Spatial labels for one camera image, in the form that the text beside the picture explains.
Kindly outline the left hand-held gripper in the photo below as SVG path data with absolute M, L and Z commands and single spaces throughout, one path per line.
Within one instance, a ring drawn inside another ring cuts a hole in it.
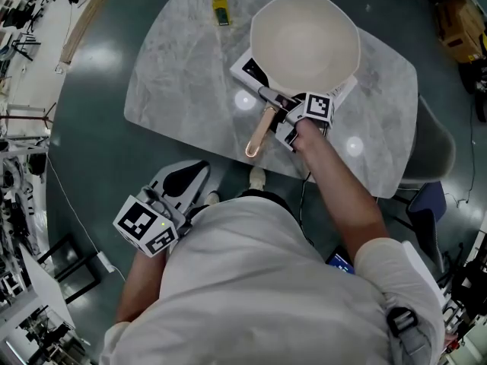
M 156 256 L 191 229 L 189 210 L 209 173 L 204 160 L 184 160 L 162 168 L 150 186 L 126 199 L 113 226 L 146 256 Z

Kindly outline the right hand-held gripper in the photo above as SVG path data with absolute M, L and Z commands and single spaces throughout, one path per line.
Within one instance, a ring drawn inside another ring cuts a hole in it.
M 331 97 L 308 93 L 303 100 L 296 100 L 266 86 L 260 87 L 258 94 L 267 103 L 280 108 L 273 117 L 272 131 L 290 151 L 294 151 L 293 142 L 298 136 L 296 125 L 301 120 L 311 120 L 324 137 L 333 124 L 334 103 Z

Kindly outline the cream frying pan wooden handle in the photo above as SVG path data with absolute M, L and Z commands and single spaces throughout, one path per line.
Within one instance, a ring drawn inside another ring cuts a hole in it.
M 252 19 L 250 49 L 268 78 L 306 94 L 338 87 L 356 73 L 361 58 L 358 28 L 330 0 L 272 0 Z M 306 94 L 291 98 L 303 100 Z M 245 150 L 249 158 L 259 153 L 279 109 L 266 102 Z

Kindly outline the person's left forearm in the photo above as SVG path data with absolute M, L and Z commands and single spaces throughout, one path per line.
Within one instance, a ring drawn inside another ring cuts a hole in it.
M 132 262 L 116 310 L 115 323 L 133 322 L 159 298 L 167 252 L 148 257 L 138 251 Z

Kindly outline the person's right forearm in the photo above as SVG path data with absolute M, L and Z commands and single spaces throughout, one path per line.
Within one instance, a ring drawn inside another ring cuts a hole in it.
M 296 125 L 294 149 L 320 190 L 333 223 L 353 259 L 367 242 L 389 236 L 383 216 L 368 190 L 309 119 Z

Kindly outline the grey marble table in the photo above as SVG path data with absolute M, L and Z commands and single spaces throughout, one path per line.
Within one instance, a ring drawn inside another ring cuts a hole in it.
M 228 0 L 232 23 L 217 25 L 212 0 L 168 0 L 142 44 L 130 78 L 125 118 L 223 157 L 295 178 L 298 156 L 268 135 L 258 156 L 245 148 L 262 100 L 231 75 L 249 48 L 252 16 L 270 0 Z M 374 196 L 393 196 L 412 150 L 417 74 L 397 51 L 360 33 L 357 84 L 336 109 L 328 139 Z

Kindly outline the white power strip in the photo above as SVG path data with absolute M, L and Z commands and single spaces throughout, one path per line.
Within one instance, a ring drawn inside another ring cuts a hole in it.
M 111 264 L 110 260 L 106 257 L 105 253 L 103 251 L 99 251 L 97 254 L 98 259 L 100 260 L 101 264 L 103 267 L 109 272 L 113 273 L 115 271 L 115 268 Z

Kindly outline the yellow bottle with black cap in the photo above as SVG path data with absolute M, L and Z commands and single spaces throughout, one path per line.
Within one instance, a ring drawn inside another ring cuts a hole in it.
M 231 24 L 228 0 L 212 0 L 212 8 L 219 26 L 224 27 Z

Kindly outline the person's white shirt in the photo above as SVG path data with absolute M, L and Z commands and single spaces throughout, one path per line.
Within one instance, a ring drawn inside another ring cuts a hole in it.
M 365 243 L 354 270 L 327 265 L 301 231 L 194 224 L 158 300 L 107 331 L 100 365 L 435 365 L 441 308 L 403 245 Z

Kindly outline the grey shell chair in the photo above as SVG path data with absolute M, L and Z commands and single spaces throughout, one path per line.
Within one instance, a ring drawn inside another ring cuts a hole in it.
M 419 94 L 412 150 L 399 184 L 419 186 L 441 181 L 453 169 L 455 159 L 452 134 Z

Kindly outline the white board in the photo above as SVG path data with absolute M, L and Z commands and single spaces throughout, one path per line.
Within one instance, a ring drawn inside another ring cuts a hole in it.
M 75 329 L 59 282 L 41 267 L 22 244 L 19 245 L 19 250 L 21 251 L 23 268 L 19 262 L 14 262 L 14 271 L 18 274 L 23 290 L 12 303 L 11 311 L 13 314 L 21 322 L 21 317 L 25 319 L 36 308 L 47 306 L 70 329 Z

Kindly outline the tablet with blue screen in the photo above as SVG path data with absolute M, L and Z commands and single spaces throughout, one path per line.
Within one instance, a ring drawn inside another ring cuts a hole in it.
M 329 257 L 326 259 L 326 264 L 343 270 L 349 274 L 354 274 L 355 270 L 348 253 L 342 246 L 337 246 Z

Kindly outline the blue chair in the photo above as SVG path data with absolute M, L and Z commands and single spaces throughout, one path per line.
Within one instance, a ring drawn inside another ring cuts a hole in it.
M 420 249 L 445 273 L 444 258 L 438 244 L 437 225 L 447 210 L 446 198 L 440 181 L 424 184 L 410 199 L 394 195 L 393 200 L 406 206 L 406 222 L 399 217 L 393 219 L 410 229 L 418 241 Z

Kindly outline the wooden planks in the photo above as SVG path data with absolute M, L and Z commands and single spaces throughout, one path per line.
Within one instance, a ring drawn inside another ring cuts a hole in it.
M 86 30 L 93 21 L 94 17 L 101 9 L 105 0 L 81 0 L 75 7 L 81 12 L 78 19 L 73 22 L 72 14 L 65 39 L 62 44 L 62 51 L 54 72 L 63 75 L 71 64 L 73 56 L 80 46 Z

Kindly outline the large cardboard box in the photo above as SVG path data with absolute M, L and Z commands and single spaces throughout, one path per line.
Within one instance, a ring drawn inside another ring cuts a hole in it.
M 447 54 L 460 64 L 484 59 L 485 24 L 471 0 L 445 0 L 434 7 L 438 39 Z

